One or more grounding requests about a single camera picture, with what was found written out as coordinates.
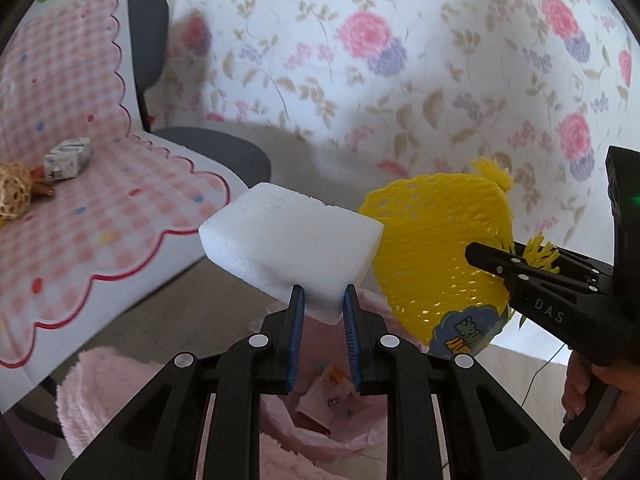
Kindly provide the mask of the person's right hand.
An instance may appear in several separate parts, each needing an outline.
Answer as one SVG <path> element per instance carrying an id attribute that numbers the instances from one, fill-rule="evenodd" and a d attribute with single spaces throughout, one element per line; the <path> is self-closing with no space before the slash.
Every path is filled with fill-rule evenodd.
<path id="1" fill-rule="evenodd" d="M 603 479 L 639 428 L 638 365 L 617 361 L 607 367 L 597 366 L 575 351 L 568 361 L 562 396 L 566 417 L 574 419 L 582 414 L 590 379 L 596 377 L 620 389 L 620 396 L 589 450 L 582 455 L 570 454 L 570 462 L 583 479 Z"/>

